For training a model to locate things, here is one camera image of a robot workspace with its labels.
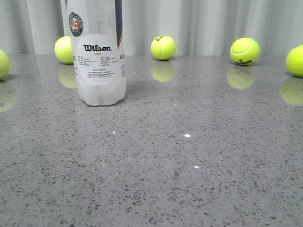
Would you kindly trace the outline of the yellow tennis ball far right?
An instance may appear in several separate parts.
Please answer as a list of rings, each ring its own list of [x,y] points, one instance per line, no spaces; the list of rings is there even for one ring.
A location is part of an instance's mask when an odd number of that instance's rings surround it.
[[[287,58],[286,66],[288,70],[295,76],[303,76],[303,46],[293,48]]]

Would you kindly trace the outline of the yellow Roland Garros tennis ball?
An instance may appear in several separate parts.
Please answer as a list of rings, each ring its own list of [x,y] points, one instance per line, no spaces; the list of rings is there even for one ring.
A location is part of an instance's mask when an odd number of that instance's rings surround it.
[[[54,45],[54,53],[57,59],[64,64],[73,64],[71,37],[59,38]]]

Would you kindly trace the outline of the yellow tennis ball centre back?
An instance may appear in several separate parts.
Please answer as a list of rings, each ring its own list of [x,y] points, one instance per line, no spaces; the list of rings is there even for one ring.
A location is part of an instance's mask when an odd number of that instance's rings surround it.
[[[155,37],[151,43],[151,52],[158,60],[167,60],[171,58],[176,51],[174,39],[167,35]]]

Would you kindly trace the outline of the yellow tennis ball on table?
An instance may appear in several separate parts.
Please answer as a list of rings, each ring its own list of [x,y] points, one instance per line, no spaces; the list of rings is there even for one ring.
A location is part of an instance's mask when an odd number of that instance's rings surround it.
[[[236,40],[230,48],[231,59],[239,65],[249,65],[256,61],[261,48],[257,41],[244,37]]]

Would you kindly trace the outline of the clear Wilson tennis ball can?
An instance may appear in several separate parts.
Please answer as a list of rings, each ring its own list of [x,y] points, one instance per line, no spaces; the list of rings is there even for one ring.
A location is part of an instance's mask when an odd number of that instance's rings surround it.
[[[120,0],[67,0],[77,90],[90,106],[125,96],[125,54]]]

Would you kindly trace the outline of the yellow Wilson tennis ball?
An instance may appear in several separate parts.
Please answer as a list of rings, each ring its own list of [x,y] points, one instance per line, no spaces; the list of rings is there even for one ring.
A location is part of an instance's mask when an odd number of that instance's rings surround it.
[[[0,79],[4,79],[10,72],[11,61],[9,56],[0,50]]]

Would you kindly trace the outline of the white pleated curtain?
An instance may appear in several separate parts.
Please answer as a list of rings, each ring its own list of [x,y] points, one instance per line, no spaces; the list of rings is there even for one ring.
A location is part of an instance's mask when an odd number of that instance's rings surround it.
[[[300,0],[124,0],[122,13],[127,55],[151,54],[159,35],[175,40],[177,55],[225,55],[242,37],[255,39],[266,55],[287,55],[303,43]],[[63,0],[3,0],[0,48],[52,54],[68,25]]]

